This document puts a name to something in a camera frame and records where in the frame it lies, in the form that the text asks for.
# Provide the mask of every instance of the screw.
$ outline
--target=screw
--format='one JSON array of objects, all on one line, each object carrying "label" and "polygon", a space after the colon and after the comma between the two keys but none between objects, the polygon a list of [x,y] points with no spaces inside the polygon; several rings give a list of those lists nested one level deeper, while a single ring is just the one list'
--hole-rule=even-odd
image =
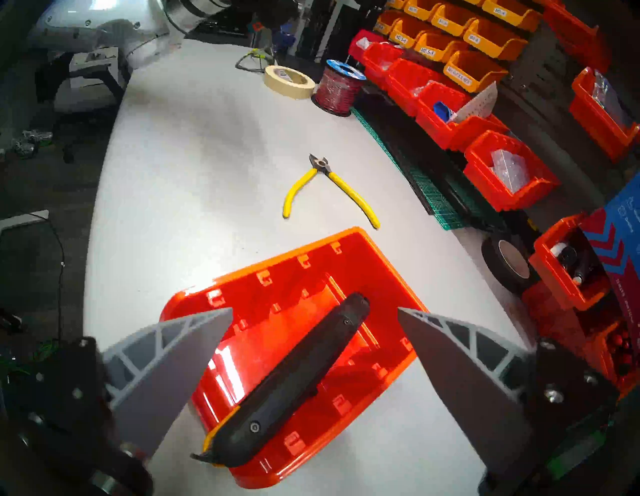
[{"label": "screw", "polygon": [[564,395],[553,388],[545,389],[545,398],[547,398],[549,403],[562,403],[564,401]]},{"label": "screw", "polygon": [[588,373],[588,372],[584,373],[584,381],[587,384],[591,384],[591,385],[594,385],[594,386],[598,385],[598,378],[596,376]]}]

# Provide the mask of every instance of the masking tape roll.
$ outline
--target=masking tape roll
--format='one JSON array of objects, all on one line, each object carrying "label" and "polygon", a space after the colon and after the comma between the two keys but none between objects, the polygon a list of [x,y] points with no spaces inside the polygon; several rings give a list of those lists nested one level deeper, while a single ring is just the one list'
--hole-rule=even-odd
[{"label": "masking tape roll", "polygon": [[264,70],[264,84],[280,95],[303,100],[314,92],[316,84],[306,74],[281,65],[270,65]]}]

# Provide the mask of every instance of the red wire spool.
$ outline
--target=red wire spool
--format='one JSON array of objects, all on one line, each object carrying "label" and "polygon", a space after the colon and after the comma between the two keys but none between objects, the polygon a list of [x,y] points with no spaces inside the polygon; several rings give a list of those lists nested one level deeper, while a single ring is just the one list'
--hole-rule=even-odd
[{"label": "red wire spool", "polygon": [[367,80],[359,70],[337,60],[327,60],[318,91],[311,101],[325,112],[347,117],[362,85]]}]

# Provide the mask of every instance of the yellow pliers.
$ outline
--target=yellow pliers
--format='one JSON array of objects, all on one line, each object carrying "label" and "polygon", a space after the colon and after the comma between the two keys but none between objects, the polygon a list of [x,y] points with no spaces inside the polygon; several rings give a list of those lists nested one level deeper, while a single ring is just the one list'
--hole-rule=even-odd
[{"label": "yellow pliers", "polygon": [[304,174],[304,176],[302,176],[293,185],[293,187],[289,190],[289,192],[287,193],[287,196],[284,199],[282,216],[285,219],[289,218],[289,216],[291,215],[291,203],[293,202],[294,196],[296,196],[298,194],[298,191],[300,191],[306,183],[311,181],[318,172],[322,172],[323,174],[327,175],[329,179],[331,179],[334,183],[336,183],[336,185],[338,185],[338,188],[340,188],[345,193],[347,193],[350,199],[356,202],[356,204],[362,209],[362,211],[368,217],[369,222],[371,222],[371,225],[375,229],[378,229],[380,227],[380,221],[378,220],[376,215],[373,213],[373,210],[371,209],[371,207],[369,207],[369,204],[365,202],[358,193],[353,191],[350,188],[350,186],[347,183],[345,183],[335,172],[331,172],[331,169],[329,169],[329,162],[327,161],[327,159],[323,158],[322,160],[320,160],[315,158],[313,155],[309,155],[309,160],[311,161],[311,170],[306,174]]}]

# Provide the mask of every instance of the table surface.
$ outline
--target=table surface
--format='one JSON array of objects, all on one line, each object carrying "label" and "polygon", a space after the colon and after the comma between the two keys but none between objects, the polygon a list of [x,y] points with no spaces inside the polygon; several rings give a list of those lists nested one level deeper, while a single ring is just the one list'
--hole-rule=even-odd
[{"label": "table surface", "polygon": [[[430,311],[522,345],[453,233],[426,214],[360,122],[272,92],[261,75],[234,68],[245,53],[185,40],[134,72],[93,212],[84,333],[106,349],[156,322],[181,289],[358,225]],[[379,230],[324,177],[282,218],[310,153],[369,202]],[[189,459],[203,438],[187,405],[150,463],[156,495],[244,492],[228,470]],[[483,472],[416,360],[317,456],[256,493],[471,495]]]}]

